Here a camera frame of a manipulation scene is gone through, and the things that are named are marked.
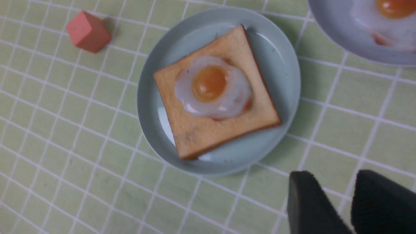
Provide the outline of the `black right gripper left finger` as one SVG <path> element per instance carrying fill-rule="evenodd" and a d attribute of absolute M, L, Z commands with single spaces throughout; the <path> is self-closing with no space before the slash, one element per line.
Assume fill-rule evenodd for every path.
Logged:
<path fill-rule="evenodd" d="M 308 171 L 290 173 L 287 216 L 291 234 L 352 234 Z"/>

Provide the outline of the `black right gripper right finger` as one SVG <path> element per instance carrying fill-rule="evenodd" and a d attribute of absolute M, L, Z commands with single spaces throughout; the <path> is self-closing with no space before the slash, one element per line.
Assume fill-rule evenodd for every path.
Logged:
<path fill-rule="evenodd" d="M 351 223 L 357 234 L 414 234 L 416 194 L 377 172 L 360 170 Z"/>

